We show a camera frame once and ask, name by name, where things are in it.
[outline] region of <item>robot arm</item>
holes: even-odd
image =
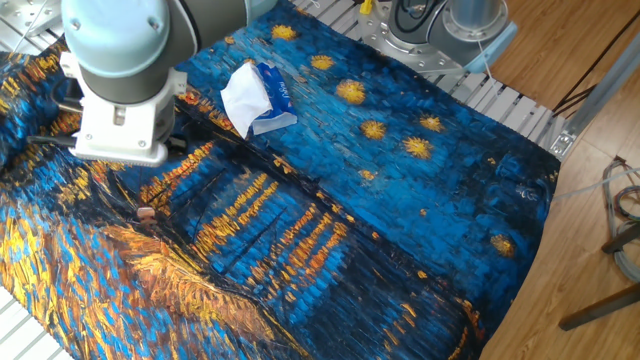
[[[276,2],[63,0],[71,53],[60,62],[84,94],[70,151],[84,159],[161,165],[174,126],[174,96],[186,91],[186,74],[173,67]]]

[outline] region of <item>yellow star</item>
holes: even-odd
[[[274,39],[284,39],[287,41],[293,40],[298,34],[291,28],[291,26],[276,25],[271,29],[271,36]]]
[[[404,141],[407,152],[418,159],[430,159],[433,146],[427,140],[410,137]]]
[[[423,117],[420,119],[420,124],[435,132],[444,130],[444,126],[440,123],[440,119],[437,117]]]
[[[349,104],[360,105],[366,99],[366,94],[364,93],[364,85],[357,81],[353,80],[345,80],[338,85],[337,88],[338,95],[347,100]]]
[[[491,245],[498,250],[500,255],[512,258],[516,253],[515,245],[505,235],[496,235],[491,238]]]
[[[311,66],[319,70],[327,70],[334,64],[333,59],[326,55],[316,55],[311,58]]]
[[[387,127],[381,122],[369,120],[360,125],[360,131],[369,139],[381,140],[387,132]]]

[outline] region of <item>cable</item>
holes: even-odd
[[[622,191],[616,194],[616,196],[613,198],[613,205],[615,207],[615,210],[622,216],[629,218],[629,220],[638,222],[640,221],[640,216],[633,215],[629,211],[627,211],[627,209],[622,207],[622,199],[629,194],[640,194],[640,186],[634,185],[622,189]]]
[[[411,29],[406,29],[401,23],[400,23],[400,18],[399,18],[399,14],[400,14],[400,10],[404,11],[405,13],[409,14],[409,16],[411,16],[412,19],[417,20],[416,18],[413,17],[413,15],[411,15],[411,13],[409,12],[409,10],[407,9],[407,5],[409,7],[411,7],[411,0],[409,0],[409,4],[405,4],[406,0],[403,0],[400,2],[400,6],[398,6],[396,8],[396,12],[394,14],[395,16],[395,20],[396,20],[396,26],[398,27],[398,29],[406,34],[408,33],[412,33],[416,30],[418,30],[422,25],[424,25],[424,23],[427,21],[427,19],[429,18],[429,15],[431,14],[431,12],[433,11],[433,9],[436,7],[436,1],[431,3],[431,6],[429,7],[429,10],[426,12],[421,13],[422,19],[420,21],[418,21],[418,24],[415,25],[414,27],[412,27]],[[428,5],[428,1],[425,1],[425,10],[426,10],[426,6]]]
[[[591,92],[593,91],[593,89],[595,89],[596,85],[593,85],[592,87],[588,88],[587,90],[581,91],[580,93],[573,95],[572,97],[568,98],[567,101],[565,102],[565,105],[563,105],[560,109],[558,109],[556,112],[554,112],[555,116],[558,116],[560,114],[562,114],[563,112],[571,109],[573,106],[577,105],[578,103],[580,103],[581,101],[583,101],[584,99],[588,98],[589,95],[591,95]]]
[[[607,166],[607,168],[604,170],[604,173],[602,174],[602,177],[605,181],[609,180],[604,182],[603,185],[604,185],[604,196],[607,201],[607,219],[609,221],[609,232],[611,233],[612,239],[618,236],[619,233],[628,229],[629,227],[631,227],[631,225],[636,223],[635,221],[627,221],[623,223],[619,228],[616,227],[616,221],[615,221],[616,206],[613,198],[611,197],[611,189],[609,188],[609,182],[613,179],[619,178],[623,174],[632,173],[632,172],[635,173],[637,171],[637,169],[631,169],[631,170],[625,171],[624,173],[611,177],[611,171],[618,166],[626,167],[624,162],[620,160],[614,160],[611,162],[611,164],[609,164],[609,166]],[[631,261],[631,259],[629,259],[627,254],[624,252],[624,249],[620,249],[619,251],[616,251],[615,253],[613,253],[613,258],[616,264],[618,265],[618,267],[620,268],[620,271],[622,271],[622,273],[626,277],[628,277],[631,281],[640,283],[640,267],[638,267],[636,264],[633,263],[633,261]]]
[[[608,178],[606,178],[606,179],[604,179],[604,180],[602,180],[602,181],[600,181],[598,183],[595,183],[595,184],[593,184],[591,186],[587,186],[586,188],[582,188],[580,190],[576,190],[576,191],[568,192],[566,194],[558,195],[558,196],[553,198],[553,201],[555,202],[555,201],[559,201],[559,200],[568,199],[570,197],[573,197],[573,196],[585,193],[587,191],[593,190],[593,189],[595,189],[595,188],[597,188],[599,186],[608,184],[608,183],[612,182],[615,179],[618,179],[620,177],[623,177],[625,175],[629,175],[631,173],[635,173],[635,172],[638,172],[638,171],[640,171],[640,168],[633,168],[633,169],[627,170],[625,172],[621,172],[620,174],[616,174],[614,176],[608,177]]]
[[[638,17],[640,17],[640,10],[638,10],[638,12],[635,13],[635,15],[633,15],[633,17],[622,27],[622,29],[620,29],[620,31],[618,31],[618,33],[616,34],[616,36],[613,37],[613,39],[609,42],[609,44],[607,45],[607,47],[604,48],[604,50],[600,53],[600,56],[598,56],[598,58],[596,59],[596,61],[593,62],[593,64],[591,64],[591,66],[589,67],[589,69],[587,69],[587,71],[585,71],[585,73],[582,75],[582,77],[578,80],[578,82],[573,85],[573,87],[571,88],[571,90],[569,90],[569,92],[567,92],[564,97],[562,98],[562,100],[560,100],[560,102],[558,103],[558,105],[556,105],[555,108],[553,108],[553,112],[555,113],[556,111],[558,111],[558,109],[563,106],[566,102],[567,102],[567,98],[570,96],[571,93],[573,93],[574,91],[576,91],[576,89],[578,88],[578,86],[580,86],[580,84],[582,84],[582,82],[584,81],[584,79],[587,78],[587,76],[589,76],[589,74],[593,71],[593,69],[596,68],[596,66],[600,63],[600,61],[602,61],[602,59],[605,57],[605,55],[609,52],[609,50],[611,50],[611,48],[613,47],[613,45],[618,41],[618,39],[620,39],[620,37],[622,36],[622,34],[624,34],[629,27],[631,27],[631,25],[638,19]]]
[[[498,98],[498,89],[496,89],[496,80],[493,78],[491,74],[491,69],[489,69],[489,63],[487,62],[487,55],[484,53],[484,49],[482,48],[482,43],[478,40],[478,46],[480,47],[480,55],[482,55],[482,60],[484,60],[484,66],[487,68],[487,73],[489,74],[489,81],[491,81],[491,87],[493,88],[493,92],[496,93],[496,99]]]
[[[51,94],[50,94],[51,100],[56,105],[58,105],[60,110],[82,114],[82,107],[58,101],[58,99],[56,98],[56,92],[58,92],[58,89],[60,89],[60,86],[62,85],[62,83],[67,81],[67,80],[68,80],[67,78],[62,78],[62,79],[58,80],[55,84],[53,84],[53,86],[51,87]]]
[[[22,34],[22,37],[20,38],[20,41],[18,41],[18,43],[16,44],[16,46],[13,48],[13,52],[16,52],[16,50],[18,50],[18,47],[20,47],[20,44],[22,44],[22,42],[24,41],[24,39],[27,37],[27,34],[29,33],[29,31],[31,31],[31,29],[33,28],[33,24],[36,23],[36,21],[38,21],[38,18],[40,17],[40,14],[42,13],[42,10],[44,10],[45,5],[47,5],[47,2],[49,0],[45,0],[44,3],[42,4],[42,6],[40,7],[40,11],[38,11],[38,14],[36,15],[36,18],[33,19],[33,21],[31,22],[31,24],[29,24],[29,28],[27,29],[27,31],[24,32],[24,34]]]

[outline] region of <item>gray cylinder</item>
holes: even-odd
[[[467,30],[483,29],[500,14],[502,0],[450,0],[451,17]]]

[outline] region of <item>wooden floor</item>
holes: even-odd
[[[506,0],[519,32],[492,67],[496,79],[553,108],[640,10],[638,0]],[[623,36],[591,77],[595,83],[618,58],[640,22]]]
[[[529,85],[540,94],[548,89]],[[638,99],[640,71],[591,123],[565,160],[556,194],[598,182],[616,155],[640,167]],[[616,180],[612,191],[630,184],[626,177]],[[552,204],[534,265],[482,360],[640,359],[640,304],[570,332],[557,326],[564,315],[632,285],[613,257],[600,251],[609,238],[606,216],[602,188]],[[625,249],[640,264],[640,242]]]

